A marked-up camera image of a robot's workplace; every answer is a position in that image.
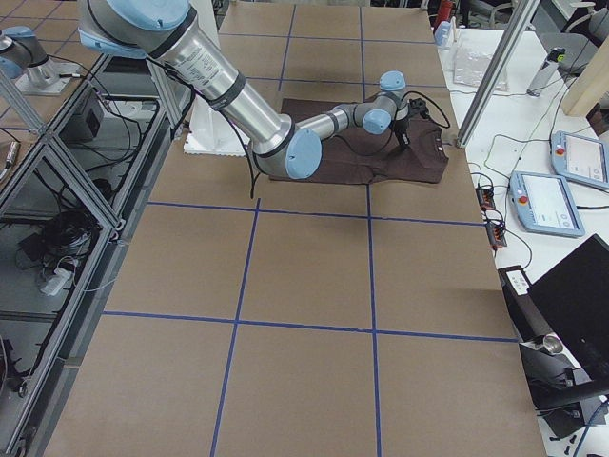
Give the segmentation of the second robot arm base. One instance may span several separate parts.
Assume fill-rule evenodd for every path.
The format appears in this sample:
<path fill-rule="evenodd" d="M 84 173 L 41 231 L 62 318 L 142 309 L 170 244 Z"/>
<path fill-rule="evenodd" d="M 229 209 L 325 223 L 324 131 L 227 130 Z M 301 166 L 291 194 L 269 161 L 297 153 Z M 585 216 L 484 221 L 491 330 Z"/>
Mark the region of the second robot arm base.
<path fill-rule="evenodd" d="M 80 65 L 51 58 L 28 27 L 1 30 L 1 70 L 26 95 L 59 95 Z"/>

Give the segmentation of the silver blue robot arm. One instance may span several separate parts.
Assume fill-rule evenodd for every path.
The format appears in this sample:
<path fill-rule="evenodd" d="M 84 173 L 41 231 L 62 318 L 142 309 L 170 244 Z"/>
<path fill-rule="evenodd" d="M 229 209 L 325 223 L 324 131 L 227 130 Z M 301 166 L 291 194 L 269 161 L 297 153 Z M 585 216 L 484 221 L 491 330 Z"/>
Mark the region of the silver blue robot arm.
<path fill-rule="evenodd" d="M 407 112 L 401 72 L 385 73 L 369 102 L 338 107 L 294 122 L 251 87 L 200 28 L 188 1 L 81 1 L 82 44 L 101 53 L 146 59 L 173 71 L 224 114 L 250 141 L 249 156 L 267 175 L 310 177 L 323 158 L 323 140 L 351 128 L 380 135 Z"/>

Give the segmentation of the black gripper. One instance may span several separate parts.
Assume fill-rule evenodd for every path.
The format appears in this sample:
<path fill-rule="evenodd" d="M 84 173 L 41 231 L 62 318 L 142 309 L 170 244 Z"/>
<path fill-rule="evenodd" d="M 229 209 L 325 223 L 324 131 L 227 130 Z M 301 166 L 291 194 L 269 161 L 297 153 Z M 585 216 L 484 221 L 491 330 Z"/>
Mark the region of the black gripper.
<path fill-rule="evenodd" d="M 410 140 L 408 137 L 409 115 L 406 114 L 401 119 L 397 120 L 397 139 L 401 141 L 402 150 L 409 148 Z"/>

